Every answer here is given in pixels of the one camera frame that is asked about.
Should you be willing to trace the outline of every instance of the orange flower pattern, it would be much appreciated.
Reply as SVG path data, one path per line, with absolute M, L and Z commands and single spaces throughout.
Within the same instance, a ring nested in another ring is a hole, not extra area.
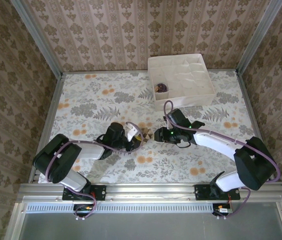
M 244 101 L 240 101 L 242 94 L 235 72 L 210 70 L 209 74 L 217 91 L 213 104 L 181 108 L 182 112 L 190 121 L 199 120 L 218 132 L 240 140 L 249 139 L 254 132 Z M 152 93 L 151 83 L 147 73 L 141 71 L 96 76 L 68 74 L 51 137 L 62 133 L 71 139 L 93 140 L 104 134 L 110 123 L 125 127 L 125 121 L 154 132 L 164 126 L 163 113 L 154 111 L 153 95 L 149 93 Z M 243 115 L 241 121 L 235 120 L 234 112 Z M 92 182 L 209 182 L 220 172 L 219 166 L 229 171 L 235 169 L 229 158 L 212 149 L 203 146 L 179 149 L 153 139 L 134 154 L 113 153 L 105 160 L 79 158 L 73 169 Z

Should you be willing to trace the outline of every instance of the black plastic housing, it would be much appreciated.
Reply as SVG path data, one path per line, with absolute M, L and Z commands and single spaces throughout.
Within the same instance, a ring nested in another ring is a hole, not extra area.
M 167 117 L 171 120 L 171 122 L 185 128 L 198 129 L 201 126 L 205 125 L 200 121 L 194 121 L 193 123 L 191 123 L 178 108 L 169 112 L 167 114 Z M 196 144 L 193 137 L 193 134 L 195 133 L 196 131 L 180 129 L 178 127 L 173 127 L 171 129 L 161 127 L 154 132 L 154 140 L 157 142 L 165 142 L 170 144 L 179 144 L 181 140 L 183 140 L 191 144 Z
M 258 137 L 254 136 L 246 142 L 251 147 L 254 147 L 274 160 L 262 140 Z M 234 159 L 240 180 L 245 186 L 252 190 L 260 189 L 260 187 L 276 171 L 275 167 L 267 159 L 246 146 L 236 150 Z
M 141 144 L 141 141 L 137 140 L 135 137 L 133 137 L 131 141 L 128 141 L 123 125 L 117 122 L 111 123 L 106 133 L 99 136 L 96 141 L 117 150 L 126 149 L 127 151 L 134 150 Z M 106 148 L 99 160 L 109 157 L 112 152 L 112 150 Z
M 63 134 L 56 135 L 33 159 L 32 165 L 38 169 L 41 173 L 45 174 L 46 168 L 51 162 L 54 153 L 57 152 L 60 147 L 67 143 L 69 139 Z M 53 163 L 48 179 L 56 184 L 62 181 L 68 172 L 71 170 L 77 156 L 80 154 L 81 148 L 73 143 L 70 143 L 61 152 L 62 156 L 57 158 Z

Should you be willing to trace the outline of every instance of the gray floor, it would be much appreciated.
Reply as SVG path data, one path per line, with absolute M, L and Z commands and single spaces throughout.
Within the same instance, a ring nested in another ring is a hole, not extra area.
M 21 240 L 282 240 L 275 203 L 248 203 L 232 218 L 206 213 L 27 214 Z

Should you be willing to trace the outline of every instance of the small object in box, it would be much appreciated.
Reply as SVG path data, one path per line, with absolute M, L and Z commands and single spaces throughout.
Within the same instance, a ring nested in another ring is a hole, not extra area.
M 150 57 L 148 73 L 157 111 L 166 100 L 173 101 L 176 108 L 203 106 L 210 105 L 216 95 L 201 54 Z M 165 84 L 167 91 L 159 92 L 158 84 Z
M 165 93 L 167 92 L 167 86 L 164 83 L 159 83 L 154 87 L 156 93 Z

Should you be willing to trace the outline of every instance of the metal grille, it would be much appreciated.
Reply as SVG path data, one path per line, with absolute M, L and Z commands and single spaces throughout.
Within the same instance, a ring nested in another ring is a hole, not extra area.
M 72 213 L 73 204 L 29 203 L 27 213 Z M 96 213 L 212 213 L 212 203 L 99 203 Z

